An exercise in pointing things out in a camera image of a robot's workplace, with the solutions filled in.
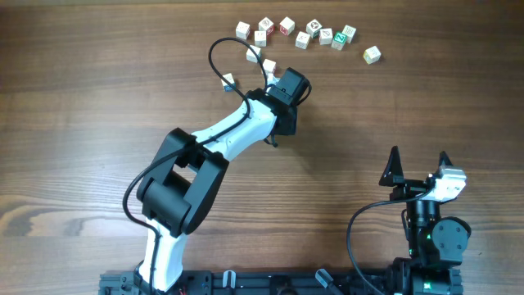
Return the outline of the wooden block globe picture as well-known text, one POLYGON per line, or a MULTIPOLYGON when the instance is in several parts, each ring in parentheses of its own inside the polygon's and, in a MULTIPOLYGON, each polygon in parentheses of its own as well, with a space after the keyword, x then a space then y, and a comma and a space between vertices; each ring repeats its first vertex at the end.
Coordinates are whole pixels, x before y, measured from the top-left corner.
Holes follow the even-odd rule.
POLYGON ((276 85, 280 79, 276 77, 274 74, 270 73, 268 74, 268 85, 274 84, 276 85))

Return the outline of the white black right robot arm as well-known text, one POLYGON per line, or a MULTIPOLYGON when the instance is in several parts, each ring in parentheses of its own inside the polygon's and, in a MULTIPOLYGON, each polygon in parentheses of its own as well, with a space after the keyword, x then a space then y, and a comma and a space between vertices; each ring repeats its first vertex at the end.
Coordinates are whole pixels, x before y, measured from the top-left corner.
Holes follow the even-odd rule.
POLYGON ((462 295, 458 266, 463 262, 472 229, 458 217, 443 217, 440 206, 455 200, 466 186, 465 172, 445 152, 438 168, 425 180, 404 177, 400 151, 391 149, 379 180, 392 187, 390 199, 406 204, 401 213, 409 257, 394 259, 386 271, 386 293, 403 295, 462 295))

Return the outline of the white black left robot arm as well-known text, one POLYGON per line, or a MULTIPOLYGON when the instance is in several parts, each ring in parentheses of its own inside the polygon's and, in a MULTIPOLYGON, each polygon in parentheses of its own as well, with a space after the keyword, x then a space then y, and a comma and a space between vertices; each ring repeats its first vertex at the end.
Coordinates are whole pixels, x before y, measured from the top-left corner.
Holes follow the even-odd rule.
POLYGON ((147 252, 135 282, 146 294, 164 294, 183 273, 187 238, 213 206, 230 161, 253 143, 274 145, 275 136, 296 133, 297 108, 310 82, 288 68, 219 123, 189 134, 169 132, 144 176, 137 198, 150 226, 147 252))

